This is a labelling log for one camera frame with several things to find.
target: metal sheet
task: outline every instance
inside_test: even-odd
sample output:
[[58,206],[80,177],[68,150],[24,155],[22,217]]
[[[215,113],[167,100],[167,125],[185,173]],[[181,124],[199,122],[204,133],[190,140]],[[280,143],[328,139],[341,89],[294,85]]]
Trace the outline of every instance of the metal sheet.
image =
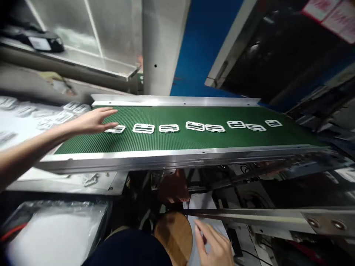
[[88,2],[103,56],[136,65],[142,55],[141,0],[108,0],[104,4],[97,0]]
[[190,0],[143,0],[144,94],[169,96]]
[[118,61],[100,58],[98,55],[84,53],[81,50],[73,49],[70,47],[66,47],[64,52],[54,54],[37,52],[30,46],[8,38],[1,38],[0,42],[7,47],[27,51],[37,56],[54,59],[56,61],[64,62],[70,65],[83,66],[96,72],[109,74],[122,81],[128,81],[130,77],[137,72],[137,67],[123,64]]
[[293,157],[295,154],[322,150],[324,150],[324,147],[287,145],[200,150],[54,154],[45,156],[36,167],[57,174],[175,169],[280,160]]
[[299,209],[218,209],[184,210],[184,214],[227,222],[315,233]]
[[222,97],[179,97],[179,96],[125,96],[91,95],[93,106],[259,106],[260,99]]
[[65,45],[99,55],[84,0],[29,0],[47,30],[57,33]]

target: stainless steel frame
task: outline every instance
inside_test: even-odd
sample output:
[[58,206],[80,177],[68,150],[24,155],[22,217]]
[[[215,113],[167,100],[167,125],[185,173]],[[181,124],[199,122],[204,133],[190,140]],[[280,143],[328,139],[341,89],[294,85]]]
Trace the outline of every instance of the stainless steel frame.
[[[164,96],[92,95],[94,106],[258,106],[258,99]],[[126,151],[115,153],[54,154],[37,168],[58,174],[115,170],[158,170],[221,164],[282,160],[295,154],[324,151],[309,144],[216,149]]]
[[294,232],[354,237],[355,210],[346,209],[186,209],[184,214]]

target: metal rail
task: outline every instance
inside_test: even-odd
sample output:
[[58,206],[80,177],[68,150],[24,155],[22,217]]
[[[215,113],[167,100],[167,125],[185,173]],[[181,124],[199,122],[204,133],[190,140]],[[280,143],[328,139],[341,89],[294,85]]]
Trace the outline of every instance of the metal rail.
[[184,214],[294,232],[355,237],[355,207],[338,209],[186,209]]

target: green conveyor belt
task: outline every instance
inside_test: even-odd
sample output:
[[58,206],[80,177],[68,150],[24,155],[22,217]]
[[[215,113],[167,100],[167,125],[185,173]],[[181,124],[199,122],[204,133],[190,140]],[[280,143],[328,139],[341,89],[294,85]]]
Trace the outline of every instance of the green conveyor belt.
[[[145,150],[208,149],[250,146],[274,146],[311,144],[325,146],[316,137],[296,125],[285,115],[264,107],[128,107],[117,106],[118,113],[105,119],[125,125],[122,134],[100,133],[74,137],[56,151],[56,154],[98,153]],[[264,121],[276,119],[282,127],[269,127]],[[227,121],[241,120],[244,123],[263,125],[267,131],[231,129]],[[222,125],[226,132],[199,132],[185,128],[186,121]],[[136,123],[155,125],[152,134],[132,132]],[[160,133],[159,125],[178,124],[176,133]]]

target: hand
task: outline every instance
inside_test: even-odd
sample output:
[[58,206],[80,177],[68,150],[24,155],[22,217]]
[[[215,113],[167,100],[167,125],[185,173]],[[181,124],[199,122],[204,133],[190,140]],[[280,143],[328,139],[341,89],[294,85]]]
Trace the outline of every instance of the hand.
[[[211,225],[196,219],[195,236],[201,266],[234,266],[230,241],[216,232]],[[211,253],[206,253],[206,242],[211,246]]]
[[106,117],[114,113],[117,113],[117,110],[113,110],[112,107],[97,108],[63,125],[66,125],[74,134],[101,133],[118,126],[118,123],[102,124]]

